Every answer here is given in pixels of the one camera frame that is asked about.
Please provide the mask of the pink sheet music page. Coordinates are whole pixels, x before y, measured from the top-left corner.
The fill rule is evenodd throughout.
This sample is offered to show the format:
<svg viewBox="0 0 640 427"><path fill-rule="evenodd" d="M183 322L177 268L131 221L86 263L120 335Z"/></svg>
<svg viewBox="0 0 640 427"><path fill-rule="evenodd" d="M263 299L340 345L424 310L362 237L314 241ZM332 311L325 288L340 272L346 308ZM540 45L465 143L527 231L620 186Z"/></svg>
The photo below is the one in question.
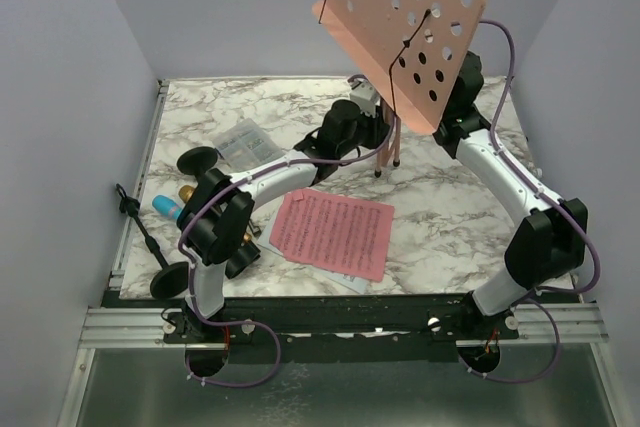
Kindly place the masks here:
<svg viewBox="0 0 640 427"><path fill-rule="evenodd" d="M395 208L310 188L285 195L269 242L285 259L383 280Z"/></svg>

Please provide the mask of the pink music stand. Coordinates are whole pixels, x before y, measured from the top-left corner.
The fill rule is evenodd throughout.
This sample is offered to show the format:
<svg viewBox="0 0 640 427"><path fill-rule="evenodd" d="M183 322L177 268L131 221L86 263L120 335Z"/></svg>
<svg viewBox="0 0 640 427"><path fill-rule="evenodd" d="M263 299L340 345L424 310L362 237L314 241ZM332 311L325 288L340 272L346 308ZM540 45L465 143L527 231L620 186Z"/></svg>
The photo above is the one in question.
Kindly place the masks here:
<svg viewBox="0 0 640 427"><path fill-rule="evenodd" d="M486 0L319 0L317 21L372 86L394 104L400 127L376 166L399 163L401 128L431 135L443 118Z"/></svg>

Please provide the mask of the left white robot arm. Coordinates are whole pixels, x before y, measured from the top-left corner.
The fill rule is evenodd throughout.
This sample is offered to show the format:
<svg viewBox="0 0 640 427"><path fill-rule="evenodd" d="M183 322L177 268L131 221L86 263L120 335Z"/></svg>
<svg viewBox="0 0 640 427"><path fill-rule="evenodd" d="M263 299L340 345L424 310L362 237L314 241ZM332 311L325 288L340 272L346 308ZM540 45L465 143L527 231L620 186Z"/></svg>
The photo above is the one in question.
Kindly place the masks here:
<svg viewBox="0 0 640 427"><path fill-rule="evenodd" d="M298 189L312 187L342 167L379 154L396 138L399 118L394 104L377 92L334 102L322 125L276 160L226 175L209 147L183 154L178 169L197 186L177 220L179 251L188 259L186 304L192 313L187 329L201 342L214 340L222 327L224 270L242 249L254 210Z"/></svg>

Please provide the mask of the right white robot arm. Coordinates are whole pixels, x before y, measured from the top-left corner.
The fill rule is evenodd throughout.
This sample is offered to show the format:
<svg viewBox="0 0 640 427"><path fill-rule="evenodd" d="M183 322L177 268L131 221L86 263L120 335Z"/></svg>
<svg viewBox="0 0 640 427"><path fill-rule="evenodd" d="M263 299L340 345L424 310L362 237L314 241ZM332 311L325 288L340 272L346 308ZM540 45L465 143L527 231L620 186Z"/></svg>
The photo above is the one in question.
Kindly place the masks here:
<svg viewBox="0 0 640 427"><path fill-rule="evenodd" d="M546 189L491 135L490 122L475 106L484 84L481 69L480 57L468 52L434 134L451 158L484 183L516 226L504 266L471 292L472 307L460 314L462 331L474 339L493 331L495 315L531 290L583 264L585 242L575 228L585 229L588 220L583 202Z"/></svg>

